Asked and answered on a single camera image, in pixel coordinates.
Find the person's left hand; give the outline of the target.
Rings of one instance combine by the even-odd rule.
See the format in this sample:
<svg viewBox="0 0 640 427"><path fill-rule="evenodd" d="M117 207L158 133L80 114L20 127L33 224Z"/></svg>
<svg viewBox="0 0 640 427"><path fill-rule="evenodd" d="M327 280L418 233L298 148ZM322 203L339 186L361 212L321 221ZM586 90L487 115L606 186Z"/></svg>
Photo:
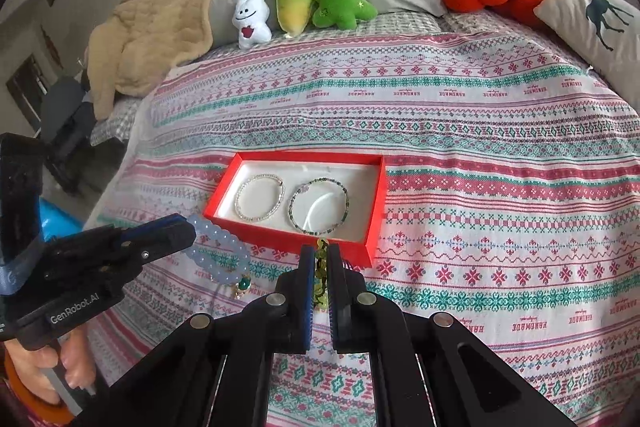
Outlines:
<svg viewBox="0 0 640 427"><path fill-rule="evenodd" d="M72 388L86 389L96 381L96 365L88 340L88 326L73 329L58 352L51 347L36 351L25 349L17 339L3 343L22 384L38 399L58 405L61 398L44 375L43 369L53 369L62 362L66 383Z"/></svg>

